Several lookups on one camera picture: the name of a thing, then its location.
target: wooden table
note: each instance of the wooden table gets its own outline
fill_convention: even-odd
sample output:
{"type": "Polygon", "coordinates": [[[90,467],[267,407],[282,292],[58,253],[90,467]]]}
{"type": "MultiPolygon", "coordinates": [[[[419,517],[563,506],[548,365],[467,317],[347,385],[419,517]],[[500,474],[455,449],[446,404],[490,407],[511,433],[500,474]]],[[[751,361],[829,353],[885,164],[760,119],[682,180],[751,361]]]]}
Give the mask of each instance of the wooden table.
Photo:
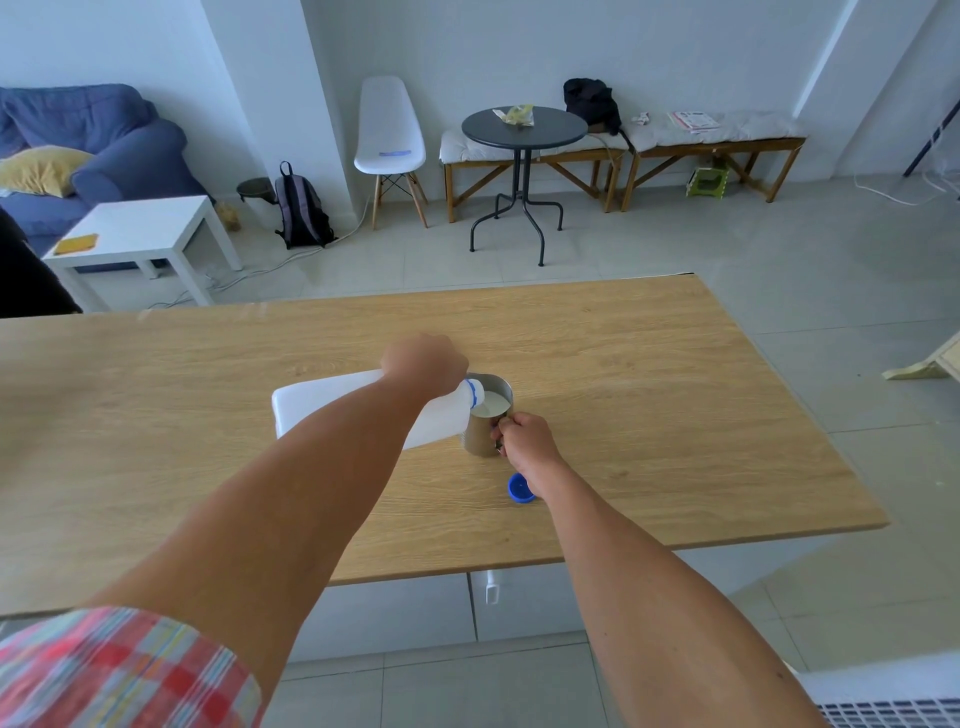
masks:
{"type": "MultiPolygon", "coordinates": [[[[0,615],[68,608],[274,440],[279,386],[449,333],[570,463],[673,547],[876,528],[883,512],[694,276],[0,321],[0,615]]],[[[561,560],[509,465],[403,453],[336,583],[561,560]]]]}

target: yellow notebook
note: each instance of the yellow notebook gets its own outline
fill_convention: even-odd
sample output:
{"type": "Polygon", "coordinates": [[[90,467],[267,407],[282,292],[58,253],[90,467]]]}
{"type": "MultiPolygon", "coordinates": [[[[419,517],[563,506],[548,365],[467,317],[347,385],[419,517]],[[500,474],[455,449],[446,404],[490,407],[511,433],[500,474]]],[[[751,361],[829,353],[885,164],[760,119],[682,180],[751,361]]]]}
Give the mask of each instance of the yellow notebook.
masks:
{"type": "Polygon", "coordinates": [[[99,235],[94,232],[90,235],[81,235],[80,237],[64,237],[57,247],[54,248],[54,255],[66,255],[67,253],[81,253],[83,251],[93,250],[97,244],[99,235]]]}

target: white cabinet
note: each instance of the white cabinet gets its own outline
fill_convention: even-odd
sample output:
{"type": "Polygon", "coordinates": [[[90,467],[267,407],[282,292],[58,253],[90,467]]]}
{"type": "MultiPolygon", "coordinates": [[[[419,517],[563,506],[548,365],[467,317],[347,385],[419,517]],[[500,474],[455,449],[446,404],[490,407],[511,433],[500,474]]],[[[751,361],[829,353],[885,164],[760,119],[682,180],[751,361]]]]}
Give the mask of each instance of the white cabinet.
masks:
{"type": "Polygon", "coordinates": [[[478,640],[584,628],[566,564],[475,571],[470,583],[478,640]]]}
{"type": "Polygon", "coordinates": [[[290,662],[474,642],[464,574],[330,587],[306,619],[290,662]]]}
{"type": "MultiPolygon", "coordinates": [[[[811,536],[676,551],[730,595],[839,538],[811,536]]],[[[506,640],[584,628],[566,564],[475,571],[470,575],[477,639],[506,640]]]]}

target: plaid shirt sleeve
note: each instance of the plaid shirt sleeve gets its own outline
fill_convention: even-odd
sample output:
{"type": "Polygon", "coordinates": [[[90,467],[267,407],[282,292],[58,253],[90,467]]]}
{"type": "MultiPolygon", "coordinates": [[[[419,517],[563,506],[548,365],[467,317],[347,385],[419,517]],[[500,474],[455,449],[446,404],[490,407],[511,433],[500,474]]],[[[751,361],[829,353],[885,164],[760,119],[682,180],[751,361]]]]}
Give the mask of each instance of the plaid shirt sleeve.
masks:
{"type": "Polygon", "coordinates": [[[0,726],[257,726],[260,688],[193,627],[82,609],[0,642],[0,726]]]}

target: white cable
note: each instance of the white cable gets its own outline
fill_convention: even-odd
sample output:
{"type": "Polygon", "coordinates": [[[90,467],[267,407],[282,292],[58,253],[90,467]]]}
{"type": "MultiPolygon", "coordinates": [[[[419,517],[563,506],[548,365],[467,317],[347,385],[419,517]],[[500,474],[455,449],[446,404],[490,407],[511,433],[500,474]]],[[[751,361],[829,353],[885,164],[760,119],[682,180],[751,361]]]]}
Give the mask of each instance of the white cable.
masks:
{"type": "MultiPolygon", "coordinates": [[[[347,233],[346,235],[344,235],[343,237],[338,237],[335,242],[337,242],[337,243],[343,242],[344,240],[346,240],[347,238],[349,238],[351,235],[353,235],[355,232],[357,232],[358,230],[360,230],[360,228],[363,226],[364,220],[367,219],[367,207],[368,207],[369,205],[370,205],[370,198],[368,197],[368,198],[367,198],[367,201],[366,201],[366,202],[364,203],[364,205],[363,205],[363,214],[360,215],[360,222],[357,223],[357,227],[354,228],[353,230],[351,230],[350,232],[348,232],[348,233],[347,233]]],[[[244,274],[243,276],[241,276],[240,278],[235,279],[235,280],[232,280],[231,282],[225,283],[225,284],[223,284],[223,285],[217,283],[216,279],[213,278],[212,276],[210,276],[209,274],[204,274],[204,275],[206,276],[206,278],[207,278],[208,280],[211,280],[211,281],[213,282],[213,286],[210,288],[210,290],[211,290],[211,291],[216,291],[217,293],[222,293],[223,291],[226,291],[226,290],[228,290],[229,288],[232,288],[233,286],[235,286],[235,285],[236,285],[237,283],[239,283],[241,280],[250,279],[250,278],[253,278],[254,276],[263,276],[264,274],[267,274],[267,273],[272,273],[273,271],[279,270],[280,268],[282,268],[283,266],[285,266],[285,265],[286,265],[287,263],[289,263],[289,262],[292,262],[292,261],[294,261],[294,260],[301,260],[301,259],[303,259],[303,258],[310,257],[311,255],[316,255],[316,254],[319,253],[321,250],[323,250],[323,248],[317,248],[316,250],[312,250],[312,251],[301,251],[301,252],[299,252],[299,253],[294,253],[294,254],[290,255],[289,257],[285,258],[284,260],[280,261],[280,262],[279,262],[277,265],[275,265],[273,268],[264,268],[264,269],[257,270],[257,271],[250,271],[249,273],[245,273],[245,274],[244,274]]],[[[156,303],[151,303],[151,304],[150,304],[149,306],[147,306],[147,307],[148,307],[148,308],[156,308],[157,306],[163,306],[164,308],[173,308],[175,305],[179,305],[180,303],[185,303],[188,298],[190,298],[190,292],[189,292],[189,291],[183,291],[183,293],[181,293],[179,296],[177,296],[177,297],[176,297],[172,302],[170,302],[170,303],[165,303],[165,302],[163,302],[163,301],[158,301],[158,302],[156,302],[156,303]]]]}
{"type": "MultiPolygon", "coordinates": [[[[882,192],[878,189],[873,189],[872,187],[868,187],[866,184],[860,184],[860,182],[856,180],[855,174],[853,175],[853,186],[859,189],[865,189],[868,192],[874,192],[880,197],[885,197],[888,200],[892,200],[895,203],[899,203],[901,205],[907,205],[910,207],[919,207],[920,205],[926,205],[928,202],[932,202],[933,200],[936,200],[938,197],[941,197],[943,194],[947,193],[947,191],[943,187],[931,182],[930,179],[927,177],[926,172],[922,172],[921,177],[923,177],[924,182],[929,184],[931,187],[933,187],[934,189],[940,190],[940,194],[936,194],[936,195],[933,195],[932,197],[928,197],[926,200],[923,200],[922,202],[919,202],[919,203],[910,203],[910,202],[907,202],[906,200],[898,200],[896,197],[894,197],[893,195],[888,195],[886,192],[882,192]]],[[[946,184],[949,184],[949,186],[952,187],[954,190],[956,190],[956,187],[953,187],[953,184],[946,177],[941,177],[940,179],[946,184]]]]}

